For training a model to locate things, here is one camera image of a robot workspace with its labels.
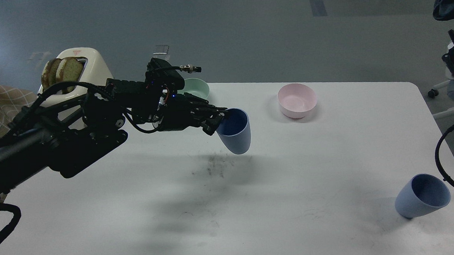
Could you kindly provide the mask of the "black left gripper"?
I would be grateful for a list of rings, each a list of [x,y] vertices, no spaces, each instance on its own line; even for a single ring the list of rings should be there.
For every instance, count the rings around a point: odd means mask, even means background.
[[[158,131],[168,132],[202,127],[204,133],[212,136],[225,117],[229,117],[226,107],[216,108],[193,94],[173,95],[167,104],[160,106],[154,125]]]

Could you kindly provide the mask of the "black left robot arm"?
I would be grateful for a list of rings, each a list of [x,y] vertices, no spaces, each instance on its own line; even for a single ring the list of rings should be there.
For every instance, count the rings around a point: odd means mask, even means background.
[[[108,78],[106,84],[56,83],[23,107],[0,138],[0,199],[44,168],[73,178],[123,144],[128,121],[144,134],[200,127],[213,135],[231,111],[211,105],[184,89],[179,72],[201,72],[192,65],[174,66],[152,58],[143,82]],[[0,200],[12,220],[0,231],[0,244],[21,219],[16,205]]]

